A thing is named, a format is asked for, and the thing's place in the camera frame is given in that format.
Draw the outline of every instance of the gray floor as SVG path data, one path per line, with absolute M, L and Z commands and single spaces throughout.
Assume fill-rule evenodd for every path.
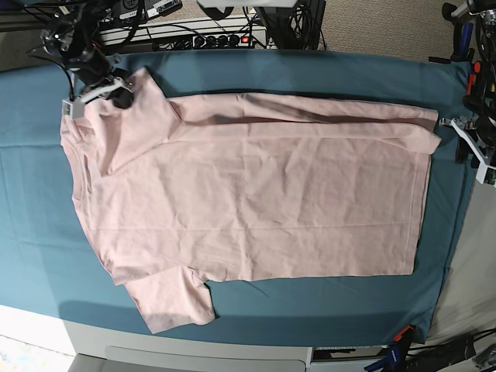
M 452 52 L 452 26 L 443 20 L 445 0 L 328 0 L 322 30 L 330 50 L 379 54 L 426 62 Z M 195 0 L 168 19 L 204 16 Z M 40 43 L 39 32 L 0 34 L 0 71 L 36 64 L 25 50 Z

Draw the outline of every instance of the metal rod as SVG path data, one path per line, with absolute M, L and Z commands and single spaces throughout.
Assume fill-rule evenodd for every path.
M 460 18 L 462 16 L 465 16 L 470 8 L 472 8 L 472 6 L 474 6 L 474 0 L 466 0 L 465 2 L 463 2 L 462 5 L 460 5 L 451 13 L 451 16 L 453 18 Z

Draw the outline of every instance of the teal fabric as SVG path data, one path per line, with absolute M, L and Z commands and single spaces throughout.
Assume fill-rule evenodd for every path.
M 147 66 L 166 96 L 199 92 L 281 94 L 404 103 L 467 114 L 468 64 L 418 64 L 344 53 L 212 50 L 125 57 Z M 62 319 L 150 334 L 115 287 L 79 225 L 59 145 L 65 76 L 55 67 L 0 74 L 0 304 Z M 455 164 L 456 136 L 432 157 L 413 275 L 208 282 L 218 319 L 159 336 L 219 343 L 361 346 L 392 341 L 407 324 L 423 341 L 460 234 L 474 173 Z

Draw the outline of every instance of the wire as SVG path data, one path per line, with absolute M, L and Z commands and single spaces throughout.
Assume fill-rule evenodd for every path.
M 474 338 L 474 342 L 477 342 L 485 337 L 488 337 L 492 334 L 496 333 L 496 328 L 491 328 L 491 329 L 486 329 L 485 331 L 480 331 L 480 332 L 477 332 L 477 333 L 474 333 L 472 336 L 473 337 L 476 337 L 476 336 L 480 336 L 480 337 L 477 337 L 477 338 Z M 448 346 L 450 344 L 450 342 L 447 342 L 447 343 L 442 343 L 440 345 L 431 345 L 431 346 L 420 346 L 420 347 L 412 347 L 410 350 L 428 350 L 428 349 L 435 349 L 436 347 L 444 347 L 444 346 Z
M 176 23 L 168 23 L 167 25 L 157 25 L 157 26 L 147 26 L 147 27 L 150 27 L 152 29 L 153 27 L 161 27 L 161 26 L 172 26 L 172 27 L 177 27 L 178 29 L 185 29 L 186 31 L 190 31 L 191 33 L 194 33 L 196 36 L 201 36 L 201 37 L 205 38 L 202 34 L 200 34 L 195 29 L 190 29 L 189 27 L 186 27 L 183 25 L 178 25 Z
M 152 43 L 152 50 L 155 51 L 155 41 L 153 40 L 150 30 L 148 29 L 148 27 L 145 27 L 145 30 L 146 34 L 148 35 L 148 39 L 150 39 L 150 42 Z
M 38 15 L 32 13 L 29 9 L 22 8 L 22 10 L 24 12 L 28 13 L 29 15 L 31 15 L 32 17 L 34 17 L 37 21 L 41 22 L 42 24 L 46 25 L 48 23 L 48 21 L 46 19 L 43 19 L 43 18 L 39 17 Z
M 254 45 L 254 44 L 258 44 L 258 45 L 260 45 L 263 49 L 266 49 L 266 48 L 267 48 L 267 47 L 266 47 L 265 45 L 263 45 L 263 44 L 260 42 L 260 40 L 258 40 L 255 36 L 253 36 L 253 35 L 252 35 L 251 37 L 252 37 L 252 39 L 253 39 L 253 45 Z
M 129 31 L 126 38 L 121 43 L 114 45 L 114 46 L 111 46 L 107 50 L 107 53 L 115 53 L 131 42 L 133 37 L 136 35 L 136 31 L 138 30 L 138 27 L 139 27 L 139 24 L 141 21 L 141 17 L 143 15 L 144 10 L 145 10 L 145 0 L 138 0 L 138 8 L 136 10 L 136 15 L 133 18 L 133 23 L 131 25 L 131 31 Z
M 217 25 L 217 26 L 218 26 L 218 27 L 219 27 L 222 31 L 224 31 L 225 33 L 227 33 L 226 29 L 225 29 L 224 27 L 220 26 L 220 25 L 219 25 L 219 23 L 218 23 L 216 20 L 214 20 L 214 19 L 213 19 L 212 21 L 214 21 L 214 22 L 215 22 L 215 24 L 216 24 L 216 25 Z
M 253 21 L 255 20 L 256 17 L 257 17 L 256 15 L 251 17 L 251 19 L 248 21 L 248 23 L 245 26 L 241 27 L 241 29 L 239 29 L 238 31 L 235 31 L 234 33 L 241 33 L 246 27 L 251 27 L 253 24 Z
M 250 17 L 248 16 L 248 7 L 243 6 L 243 14 L 245 15 L 246 20 L 249 22 Z
M 300 4 L 289 16 L 289 29 L 299 49 L 318 49 L 320 37 L 324 50 L 327 50 L 322 25 L 312 16 L 312 10 Z
M 193 41 L 191 39 L 182 39 L 174 43 L 172 50 L 190 50 L 193 49 Z
M 253 47 L 255 47 L 255 41 L 253 40 L 253 22 L 251 21 L 251 19 L 248 21 L 248 24 L 250 25 L 250 31 L 248 32 L 250 35 L 249 42 L 253 44 Z
M 38 12 L 43 13 L 47 17 L 52 17 L 53 16 L 53 13 L 45 12 L 43 9 L 40 9 L 40 8 L 38 8 L 35 5 L 30 5 L 27 8 L 33 8 L 33 9 L 37 10 Z
M 42 47 L 43 47 L 43 45 L 35 46 L 34 48 L 32 48 L 26 52 L 26 56 L 36 58 L 37 60 L 45 60 L 47 62 L 51 62 L 52 64 L 55 64 L 58 67 L 60 67 L 60 69 L 64 72 L 64 74 L 67 78 L 67 81 L 69 82 L 69 99 L 71 101 L 73 101 L 74 100 L 74 86 L 72 85 L 71 76 L 69 76 L 69 73 L 67 72 L 67 68 L 63 64 L 59 64 L 58 62 L 51 60 L 50 58 L 35 56 L 33 54 Z
M 15 2 L 14 0 L 10 0 L 10 2 L 14 5 L 17 5 L 19 6 L 19 3 L 18 2 Z M 46 25 L 48 23 L 48 21 L 46 19 L 43 19 L 41 17 L 39 17 L 37 14 L 34 14 L 33 12 L 31 12 L 27 7 L 22 7 L 22 10 L 26 13 L 28 13 L 30 16 L 32 16 L 34 19 L 36 19 L 38 22 L 41 22 L 42 24 Z
M 481 372 L 494 372 L 496 370 L 496 366 L 489 367 L 486 370 L 482 370 Z

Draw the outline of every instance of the pink t-shirt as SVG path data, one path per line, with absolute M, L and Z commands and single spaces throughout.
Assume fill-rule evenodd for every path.
M 205 281 L 413 271 L 437 113 L 260 93 L 62 118 L 83 230 L 151 332 L 215 318 Z

